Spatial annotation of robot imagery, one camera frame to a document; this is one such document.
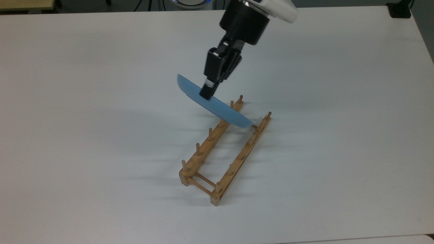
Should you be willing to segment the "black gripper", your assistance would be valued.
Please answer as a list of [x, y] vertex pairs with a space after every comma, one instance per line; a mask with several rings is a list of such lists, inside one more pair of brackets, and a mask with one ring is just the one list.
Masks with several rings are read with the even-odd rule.
[[216, 89], [232, 74], [241, 62], [241, 51], [248, 43], [256, 45], [270, 19], [262, 10], [245, 0], [231, 0], [220, 21], [220, 27], [226, 31], [218, 47], [209, 49], [206, 57], [204, 75], [206, 76], [200, 96], [211, 99]]

